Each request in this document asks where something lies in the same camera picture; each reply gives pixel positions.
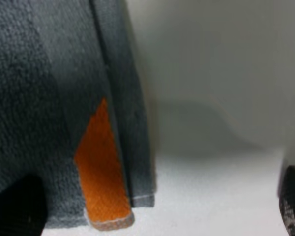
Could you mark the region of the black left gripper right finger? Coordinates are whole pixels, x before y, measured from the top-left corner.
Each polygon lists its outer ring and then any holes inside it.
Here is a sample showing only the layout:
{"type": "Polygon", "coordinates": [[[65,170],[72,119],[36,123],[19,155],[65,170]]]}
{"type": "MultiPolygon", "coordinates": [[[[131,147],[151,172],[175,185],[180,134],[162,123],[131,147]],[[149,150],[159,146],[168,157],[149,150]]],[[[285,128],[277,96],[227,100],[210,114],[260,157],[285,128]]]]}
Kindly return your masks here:
{"type": "Polygon", "coordinates": [[[285,229],[295,236],[295,165],[286,165],[278,186],[279,210],[285,229]]]}

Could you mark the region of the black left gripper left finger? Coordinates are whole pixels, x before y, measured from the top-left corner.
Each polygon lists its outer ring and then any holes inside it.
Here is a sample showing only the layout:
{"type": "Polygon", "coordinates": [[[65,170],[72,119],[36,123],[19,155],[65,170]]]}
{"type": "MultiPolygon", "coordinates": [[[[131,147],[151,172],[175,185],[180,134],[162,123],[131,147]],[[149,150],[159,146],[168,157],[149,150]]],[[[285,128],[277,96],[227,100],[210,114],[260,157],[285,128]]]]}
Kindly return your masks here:
{"type": "Polygon", "coordinates": [[[48,218],[42,180],[27,175],[0,192],[0,236],[40,236],[48,218]]]}

